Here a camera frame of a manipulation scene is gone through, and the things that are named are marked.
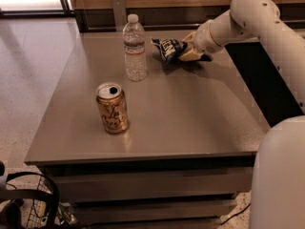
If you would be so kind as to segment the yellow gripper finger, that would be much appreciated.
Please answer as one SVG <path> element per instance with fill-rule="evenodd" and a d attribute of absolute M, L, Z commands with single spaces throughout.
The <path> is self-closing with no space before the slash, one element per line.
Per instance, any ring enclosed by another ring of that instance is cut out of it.
<path fill-rule="evenodd" d="M 185 43 L 193 43 L 193 39 L 194 39 L 194 36 L 195 36 L 195 32 L 192 31 L 190 32 L 184 39 L 183 39 L 183 42 Z"/>
<path fill-rule="evenodd" d="M 189 45 L 184 52 L 182 52 L 178 59 L 183 62 L 191 62 L 191 61 L 207 61 L 211 62 L 213 58 L 205 54 L 204 51 L 197 49 L 195 46 Z"/>

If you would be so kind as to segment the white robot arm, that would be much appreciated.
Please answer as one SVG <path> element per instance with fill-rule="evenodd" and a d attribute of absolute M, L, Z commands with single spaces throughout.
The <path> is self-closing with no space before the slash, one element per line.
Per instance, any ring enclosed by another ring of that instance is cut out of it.
<path fill-rule="evenodd" d="M 230 9 L 187 35 L 179 56 L 193 61 L 256 37 L 299 105 L 305 102 L 305 40 L 280 19 L 272 0 L 232 0 Z M 305 116 L 285 119 L 256 153 L 249 229 L 305 229 Z"/>

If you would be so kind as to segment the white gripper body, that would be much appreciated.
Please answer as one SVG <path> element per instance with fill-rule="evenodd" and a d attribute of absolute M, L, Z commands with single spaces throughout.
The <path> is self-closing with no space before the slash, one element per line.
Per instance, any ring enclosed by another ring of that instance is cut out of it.
<path fill-rule="evenodd" d="M 193 37 L 193 46 L 198 52 L 214 54 L 222 49 L 215 40 L 217 27 L 218 24 L 214 20 L 208 20 L 198 27 Z"/>

